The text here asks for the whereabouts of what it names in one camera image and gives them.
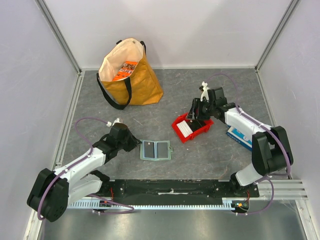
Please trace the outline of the white credit card stack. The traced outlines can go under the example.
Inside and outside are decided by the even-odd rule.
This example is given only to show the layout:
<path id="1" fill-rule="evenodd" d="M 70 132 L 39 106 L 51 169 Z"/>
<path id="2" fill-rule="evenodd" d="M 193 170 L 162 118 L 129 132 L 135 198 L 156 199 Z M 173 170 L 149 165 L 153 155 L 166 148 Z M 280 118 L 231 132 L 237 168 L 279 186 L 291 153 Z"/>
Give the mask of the white credit card stack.
<path id="1" fill-rule="evenodd" d="M 181 121 L 176 126 L 178 127 L 179 131 L 182 133 L 184 138 L 187 138 L 189 135 L 193 133 L 192 129 L 185 120 Z"/>

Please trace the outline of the red plastic bin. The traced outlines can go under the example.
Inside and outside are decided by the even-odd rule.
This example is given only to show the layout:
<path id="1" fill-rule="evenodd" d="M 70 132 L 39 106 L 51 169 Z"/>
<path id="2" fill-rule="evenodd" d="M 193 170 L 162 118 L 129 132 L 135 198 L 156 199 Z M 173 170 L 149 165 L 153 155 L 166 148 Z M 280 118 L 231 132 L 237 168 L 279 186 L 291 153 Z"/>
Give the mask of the red plastic bin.
<path id="1" fill-rule="evenodd" d="M 180 139 L 180 141 L 184 144 L 187 141 L 191 141 L 193 140 L 195 137 L 199 136 L 202 133 L 206 133 L 209 131 L 209 129 L 211 128 L 211 126 L 214 124 L 214 121 L 209 119 L 209 120 L 188 120 L 186 119 L 187 116 L 187 112 L 178 116 L 175 121 L 171 124 L 171 127 L 173 128 L 174 132 L 176 133 L 176 135 L 178 136 L 178 138 Z M 182 121 L 186 121 L 187 124 L 190 126 L 191 130 L 193 131 L 193 133 L 191 135 L 189 135 L 187 138 L 184 138 L 184 136 L 182 135 L 182 133 L 180 132 L 180 130 L 177 127 L 177 124 L 182 122 Z"/>

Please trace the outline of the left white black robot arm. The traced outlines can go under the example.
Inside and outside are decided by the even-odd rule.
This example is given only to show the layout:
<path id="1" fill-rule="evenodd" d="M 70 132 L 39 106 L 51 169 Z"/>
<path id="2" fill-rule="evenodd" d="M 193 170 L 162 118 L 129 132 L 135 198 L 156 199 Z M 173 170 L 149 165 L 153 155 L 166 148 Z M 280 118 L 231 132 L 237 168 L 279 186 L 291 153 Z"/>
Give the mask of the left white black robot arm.
<path id="1" fill-rule="evenodd" d="M 72 203 L 91 194 L 106 196 L 109 179 L 97 170 L 123 150 L 130 152 L 141 145 L 123 123 L 115 123 L 90 149 L 72 162 L 39 172 L 27 198 L 27 205 L 37 212 L 37 218 L 54 222 Z"/>

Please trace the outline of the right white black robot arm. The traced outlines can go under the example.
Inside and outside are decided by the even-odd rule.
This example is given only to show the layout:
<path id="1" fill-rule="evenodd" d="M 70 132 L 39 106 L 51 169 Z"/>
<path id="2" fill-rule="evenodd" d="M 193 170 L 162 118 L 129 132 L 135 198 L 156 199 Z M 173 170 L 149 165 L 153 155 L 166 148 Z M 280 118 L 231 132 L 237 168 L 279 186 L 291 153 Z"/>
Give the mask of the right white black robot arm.
<path id="1" fill-rule="evenodd" d="M 230 177 L 229 191 L 233 196 L 242 196 L 247 186 L 266 180 L 277 171 L 286 169 L 290 173 L 294 160 L 282 126 L 272 127 L 248 115 L 238 104 L 227 101 L 222 87 L 210 89 L 203 85 L 199 90 L 201 96 L 193 99 L 187 119 L 206 121 L 214 117 L 251 141 L 251 163 Z"/>

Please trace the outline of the mustard yellow tote bag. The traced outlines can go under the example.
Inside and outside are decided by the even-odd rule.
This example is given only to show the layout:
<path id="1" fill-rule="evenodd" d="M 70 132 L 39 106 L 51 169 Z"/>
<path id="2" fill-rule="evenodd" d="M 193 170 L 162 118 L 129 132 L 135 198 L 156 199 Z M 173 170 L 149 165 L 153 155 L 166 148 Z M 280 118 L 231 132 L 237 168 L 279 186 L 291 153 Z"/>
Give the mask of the mustard yellow tote bag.
<path id="1" fill-rule="evenodd" d="M 112 81 L 126 61 L 138 62 L 131 76 Z M 128 105 L 157 104 L 164 91 L 147 59 L 147 47 L 135 38 L 119 40 L 104 57 L 96 74 L 96 80 L 105 100 L 115 109 Z"/>

